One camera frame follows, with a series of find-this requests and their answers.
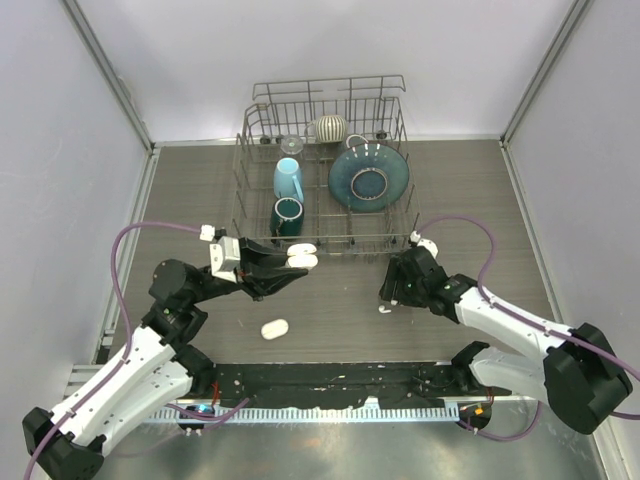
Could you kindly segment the small white charging case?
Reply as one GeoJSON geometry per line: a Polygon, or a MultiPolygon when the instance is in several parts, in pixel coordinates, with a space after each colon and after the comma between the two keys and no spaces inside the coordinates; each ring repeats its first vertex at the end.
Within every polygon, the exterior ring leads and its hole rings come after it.
{"type": "Polygon", "coordinates": [[[298,243],[291,245],[287,251],[285,265],[288,268],[311,270],[318,265],[317,248],[312,243],[298,243]]]}

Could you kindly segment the oval white charging case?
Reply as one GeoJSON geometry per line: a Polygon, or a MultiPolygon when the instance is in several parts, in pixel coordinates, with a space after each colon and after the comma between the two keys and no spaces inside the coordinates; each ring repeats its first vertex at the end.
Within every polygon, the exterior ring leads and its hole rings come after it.
{"type": "Polygon", "coordinates": [[[267,341],[275,340],[286,335],[289,331],[289,323],[285,319],[276,319],[265,323],[260,334],[267,341]]]}

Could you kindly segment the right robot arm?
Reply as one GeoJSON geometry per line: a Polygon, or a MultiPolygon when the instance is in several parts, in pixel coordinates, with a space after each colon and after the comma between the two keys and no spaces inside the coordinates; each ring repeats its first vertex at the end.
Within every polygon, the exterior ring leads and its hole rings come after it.
{"type": "Polygon", "coordinates": [[[476,342],[461,351],[451,380],[462,394],[487,386],[528,396],[588,435],[633,391],[600,329],[558,324],[502,302],[476,280],[448,275],[423,244],[390,258],[379,296],[391,304],[426,308],[512,348],[505,353],[476,342]]]}

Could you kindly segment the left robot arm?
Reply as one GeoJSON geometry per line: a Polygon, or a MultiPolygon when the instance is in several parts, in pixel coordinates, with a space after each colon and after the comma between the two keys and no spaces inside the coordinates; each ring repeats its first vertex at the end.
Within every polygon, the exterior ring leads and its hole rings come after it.
{"type": "Polygon", "coordinates": [[[201,302],[235,292],[254,300],[306,276],[318,259],[309,243],[284,251],[220,236],[203,267],[169,259],[153,274],[153,304],[124,347],[75,393],[50,410],[33,408],[22,426],[30,464],[52,479],[91,479],[144,420],[185,395],[205,397],[215,364],[191,340],[208,315],[201,302]]]}

